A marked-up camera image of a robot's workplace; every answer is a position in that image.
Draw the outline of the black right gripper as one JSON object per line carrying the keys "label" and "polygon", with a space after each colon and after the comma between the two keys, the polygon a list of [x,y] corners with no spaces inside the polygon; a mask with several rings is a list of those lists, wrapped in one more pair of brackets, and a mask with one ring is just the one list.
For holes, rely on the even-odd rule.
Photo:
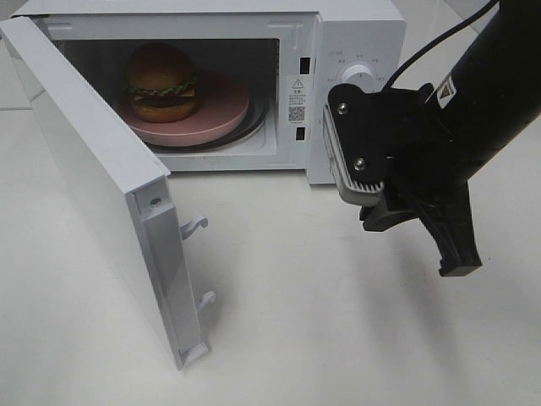
{"label": "black right gripper", "polygon": [[390,89],[367,95],[366,138],[385,156],[385,191],[380,202],[363,208],[367,231],[386,231],[419,219],[440,252],[442,277],[465,277],[483,265],[475,241],[468,184],[429,185],[458,151],[436,123],[429,102],[431,84],[418,90]]}

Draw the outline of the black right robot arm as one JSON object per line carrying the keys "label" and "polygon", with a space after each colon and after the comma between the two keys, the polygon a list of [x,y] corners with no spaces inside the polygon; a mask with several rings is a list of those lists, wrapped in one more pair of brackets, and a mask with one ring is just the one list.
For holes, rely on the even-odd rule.
{"label": "black right robot arm", "polygon": [[385,185],[364,208],[368,231],[418,219],[440,251],[440,275],[478,269],[468,180],[540,114],[540,4],[502,1],[440,85],[363,97],[363,156]]}

